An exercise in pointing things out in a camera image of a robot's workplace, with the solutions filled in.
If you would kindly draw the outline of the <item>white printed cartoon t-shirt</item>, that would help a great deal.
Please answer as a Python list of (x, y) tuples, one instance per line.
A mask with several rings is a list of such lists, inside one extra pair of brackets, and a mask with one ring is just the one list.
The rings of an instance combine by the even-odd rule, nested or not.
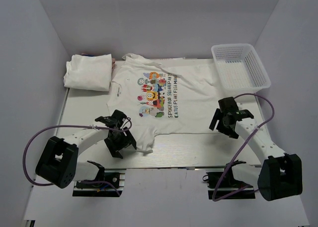
[(220, 99), (211, 65), (164, 66), (132, 53), (123, 59), (107, 107), (131, 118), (138, 152), (152, 152), (158, 135), (211, 133)]

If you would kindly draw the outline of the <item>white t-shirt stack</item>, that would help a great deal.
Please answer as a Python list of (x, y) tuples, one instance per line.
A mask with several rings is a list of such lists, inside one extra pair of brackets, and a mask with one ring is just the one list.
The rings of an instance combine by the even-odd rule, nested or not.
[(102, 56), (73, 55), (66, 62), (64, 87), (72, 89), (108, 91), (115, 59)]

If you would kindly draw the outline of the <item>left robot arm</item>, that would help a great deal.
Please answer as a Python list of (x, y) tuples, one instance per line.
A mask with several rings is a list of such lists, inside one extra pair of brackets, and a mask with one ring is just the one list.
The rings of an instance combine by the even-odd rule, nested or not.
[(35, 173), (52, 185), (63, 189), (71, 182), (84, 185), (114, 185), (105, 180), (105, 168), (94, 161), (78, 161), (85, 150), (104, 141), (114, 158), (122, 158), (120, 151), (129, 146), (136, 148), (136, 141), (130, 132), (131, 118), (119, 110), (110, 116), (99, 116), (89, 126), (80, 126), (77, 133), (67, 137), (51, 137), (40, 156)]

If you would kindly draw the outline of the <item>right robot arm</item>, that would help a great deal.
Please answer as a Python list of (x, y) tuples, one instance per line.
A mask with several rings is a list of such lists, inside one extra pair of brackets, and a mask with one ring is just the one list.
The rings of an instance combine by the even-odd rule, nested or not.
[[(218, 101), (209, 126), (210, 130), (233, 138), (243, 138), (244, 142), (231, 161), (226, 164), (223, 173), (214, 187), (212, 200), (218, 202), (245, 189), (254, 188), (266, 201), (297, 196), (303, 192), (302, 161), (296, 154), (288, 154), (276, 145), (267, 135), (263, 126), (269, 121), (258, 124), (247, 109), (239, 109), (234, 97)], [(261, 167), (254, 167), (237, 159), (241, 151), (249, 146)], [(243, 187), (217, 197), (223, 181), (232, 187), (244, 183)]]

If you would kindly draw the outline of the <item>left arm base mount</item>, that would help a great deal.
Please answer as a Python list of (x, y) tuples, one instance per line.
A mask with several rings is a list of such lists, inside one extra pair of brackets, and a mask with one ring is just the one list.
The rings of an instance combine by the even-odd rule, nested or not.
[(120, 197), (125, 184), (125, 169), (106, 169), (103, 182), (85, 184), (76, 182), (73, 197)]

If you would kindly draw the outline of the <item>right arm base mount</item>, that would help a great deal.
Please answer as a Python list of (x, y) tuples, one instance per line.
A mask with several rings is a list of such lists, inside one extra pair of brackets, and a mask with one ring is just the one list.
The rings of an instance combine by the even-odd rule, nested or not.
[[(222, 171), (213, 171), (213, 172), (207, 172), (202, 177), (202, 181), (204, 183), (206, 183), (207, 187), (208, 187), (209, 200), (212, 200), (215, 187), (216, 187), (221, 175), (222, 175)], [(243, 188), (245, 186), (247, 186), (246, 183), (231, 179), (229, 176), (225, 176), (224, 179), (222, 180), (218, 190), (217, 190), (215, 198), (218, 199), (224, 195), (227, 195), (227, 194), (229, 194), (233, 191), (236, 191), (240, 188)], [(255, 190), (252, 186), (249, 186), (248, 188), (246, 188), (238, 193), (235, 193), (229, 197), (226, 197), (225, 199), (226, 200), (255, 199)]]

